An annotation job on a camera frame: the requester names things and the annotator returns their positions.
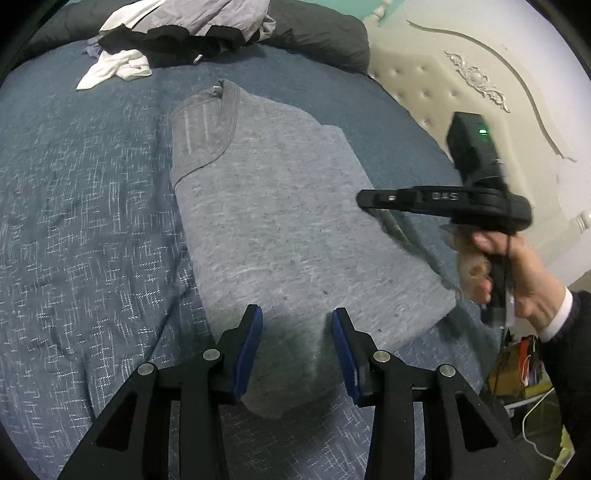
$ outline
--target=gray sweater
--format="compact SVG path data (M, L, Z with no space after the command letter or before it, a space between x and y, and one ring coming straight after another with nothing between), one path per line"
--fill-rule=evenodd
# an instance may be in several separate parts
M279 416L342 382L333 309L392 349L445 316L454 294L389 213L357 207L372 185L339 128L220 84L173 112L171 181L216 339L249 303L263 309L243 401Z

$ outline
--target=teal wall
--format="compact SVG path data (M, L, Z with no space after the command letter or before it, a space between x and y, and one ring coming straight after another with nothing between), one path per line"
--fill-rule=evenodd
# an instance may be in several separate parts
M325 7L337 10L342 14L353 15L354 17L364 19L382 2L380 0L304 0L311 4L324 5ZM404 0L392 0L392 5L386 10L386 17L396 10Z

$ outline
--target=blue bedspread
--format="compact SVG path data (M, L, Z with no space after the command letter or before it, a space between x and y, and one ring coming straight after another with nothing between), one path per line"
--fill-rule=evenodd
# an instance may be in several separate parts
M177 364L211 342L168 179L167 115L179 102L228 78L339 126L377 188L459 182L433 139L362 75L250 46L77 92L92 64L82 48L26 62L0 89L0 421L42 480L57 477L138 364ZM398 220L455 282L443 220ZM462 304L398 354L426 368L451 362L478 387L497 345ZM371 417L342 388L279 420L224 410L230 474L362 478Z

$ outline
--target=tufted headboard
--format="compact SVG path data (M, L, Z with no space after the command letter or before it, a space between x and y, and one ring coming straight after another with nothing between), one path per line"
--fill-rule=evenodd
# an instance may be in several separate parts
M481 114L506 165L513 193L533 206L524 232L549 264L591 226L591 213L568 217L558 198L557 166L573 153L556 129L544 96L509 49L468 22L396 11L381 25L391 0L365 19L369 75L448 153L454 111Z

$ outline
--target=dark gray pillow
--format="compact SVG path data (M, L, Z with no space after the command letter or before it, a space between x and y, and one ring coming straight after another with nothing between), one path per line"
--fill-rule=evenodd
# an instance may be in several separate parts
M134 0L82 0L65 5L35 33L14 67L54 48L94 37L113 12L133 3Z
M368 33L361 20L299 0L271 0L269 16L277 26L265 43L338 68L367 73Z
M132 0L82 0L63 7L33 36L15 66L73 41L94 37L116 10ZM353 72L366 73L369 44L357 18L297 0L271 0L277 26L266 42Z

